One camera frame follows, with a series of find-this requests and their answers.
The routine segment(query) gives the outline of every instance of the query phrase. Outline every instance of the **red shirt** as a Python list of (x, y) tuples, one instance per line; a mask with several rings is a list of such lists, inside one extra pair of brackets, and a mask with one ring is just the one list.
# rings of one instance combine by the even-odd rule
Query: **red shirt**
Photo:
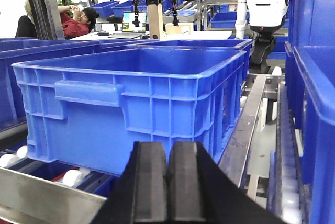
[(68, 37), (79, 37), (88, 34), (88, 26), (73, 20), (68, 14), (60, 13), (63, 32)]

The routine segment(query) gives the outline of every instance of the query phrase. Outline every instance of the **black jacket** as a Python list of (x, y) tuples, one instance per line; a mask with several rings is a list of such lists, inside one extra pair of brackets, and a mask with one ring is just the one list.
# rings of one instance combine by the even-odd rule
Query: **black jacket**
[(35, 25), (28, 16), (21, 16), (15, 37), (37, 37)]

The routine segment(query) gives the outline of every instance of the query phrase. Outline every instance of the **woman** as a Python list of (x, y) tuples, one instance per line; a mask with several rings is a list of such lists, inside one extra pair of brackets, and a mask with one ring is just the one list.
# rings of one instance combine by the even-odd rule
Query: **woman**
[[(96, 10), (84, 8), (83, 11), (79, 11), (75, 5), (58, 6), (58, 10), (66, 38), (79, 37), (90, 33), (96, 24), (96, 18), (99, 17)], [(73, 18), (66, 13), (68, 10), (74, 11)]]
[(32, 17), (28, 0), (25, 2), (25, 10), (27, 15), (20, 17), (15, 37), (37, 37), (34, 18)]

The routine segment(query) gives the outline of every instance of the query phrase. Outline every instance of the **man in red shirt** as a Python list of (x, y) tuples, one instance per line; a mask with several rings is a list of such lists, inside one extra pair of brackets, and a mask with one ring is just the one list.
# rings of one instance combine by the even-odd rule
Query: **man in red shirt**
[[(61, 16), (64, 36), (68, 38), (90, 33), (96, 24), (96, 18), (99, 17), (99, 13), (96, 10), (84, 8), (79, 11), (75, 5), (58, 6), (58, 10)], [(68, 10), (74, 11), (73, 18), (66, 13)]]

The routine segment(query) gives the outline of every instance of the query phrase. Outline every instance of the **white humanoid robot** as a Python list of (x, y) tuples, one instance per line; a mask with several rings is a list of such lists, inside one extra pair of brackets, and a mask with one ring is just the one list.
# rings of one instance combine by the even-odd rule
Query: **white humanoid robot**
[(276, 44), (274, 33), (285, 23), (288, 0), (238, 0), (235, 28), (239, 39), (244, 38), (247, 8), (250, 29), (259, 34), (250, 58), (250, 71), (267, 73), (266, 57)]

